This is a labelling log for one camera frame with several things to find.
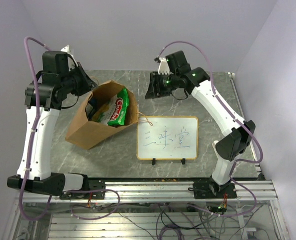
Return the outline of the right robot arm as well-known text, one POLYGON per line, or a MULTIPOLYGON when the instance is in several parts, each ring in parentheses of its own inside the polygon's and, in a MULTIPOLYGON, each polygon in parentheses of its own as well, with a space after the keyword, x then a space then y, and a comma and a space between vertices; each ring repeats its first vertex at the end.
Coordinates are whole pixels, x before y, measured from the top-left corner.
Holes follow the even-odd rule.
POLYGON ((168 97, 182 89, 186 96, 192 96, 207 110, 222 133, 222 139, 212 144, 217 162, 208 180, 209 194, 219 198, 233 184, 232 173, 253 139, 255 123, 236 113, 216 90, 212 76, 201 67, 191 68, 183 51, 158 56, 155 62, 159 64, 158 70, 150 73, 145 98, 168 97))

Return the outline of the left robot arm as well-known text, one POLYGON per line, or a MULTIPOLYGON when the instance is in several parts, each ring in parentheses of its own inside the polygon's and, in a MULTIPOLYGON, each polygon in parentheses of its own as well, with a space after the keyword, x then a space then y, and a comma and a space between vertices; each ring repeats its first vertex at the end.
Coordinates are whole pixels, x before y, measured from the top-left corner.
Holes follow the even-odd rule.
POLYGON ((54 128, 69 94, 80 97, 98 85, 79 62, 66 51, 46 51, 43 69, 25 90, 27 132, 22 160, 17 173, 8 177, 7 186, 30 193, 60 196, 70 192, 79 199, 90 191, 88 177, 80 173, 51 171, 51 146, 54 128))

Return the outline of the brown paper bag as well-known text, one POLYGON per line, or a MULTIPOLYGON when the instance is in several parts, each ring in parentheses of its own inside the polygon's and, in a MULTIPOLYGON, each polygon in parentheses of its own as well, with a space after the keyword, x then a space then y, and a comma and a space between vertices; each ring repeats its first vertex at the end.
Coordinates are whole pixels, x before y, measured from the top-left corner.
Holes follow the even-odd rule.
POLYGON ((67 130, 65 140, 89 150, 103 140, 140 122, 152 122, 138 111, 134 94, 113 80, 102 83, 81 103, 67 130))

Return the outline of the green Chuba chips bag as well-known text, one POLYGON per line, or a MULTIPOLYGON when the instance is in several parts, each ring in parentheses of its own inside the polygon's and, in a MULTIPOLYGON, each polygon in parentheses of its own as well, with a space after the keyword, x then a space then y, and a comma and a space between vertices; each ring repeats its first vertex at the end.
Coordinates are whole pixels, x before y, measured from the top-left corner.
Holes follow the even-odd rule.
POLYGON ((90 120, 110 127, 123 126, 128 106, 129 97, 127 89, 124 87, 104 103, 90 120))

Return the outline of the dark blue snack bag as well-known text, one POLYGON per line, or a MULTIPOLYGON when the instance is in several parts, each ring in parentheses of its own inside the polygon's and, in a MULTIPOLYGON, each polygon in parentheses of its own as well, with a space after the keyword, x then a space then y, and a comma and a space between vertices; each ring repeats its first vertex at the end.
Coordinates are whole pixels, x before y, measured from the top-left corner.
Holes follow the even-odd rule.
POLYGON ((93 117, 97 109, 98 109, 97 100, 92 97, 91 99, 88 100, 85 108, 85 113, 88 120, 90 120, 93 117))

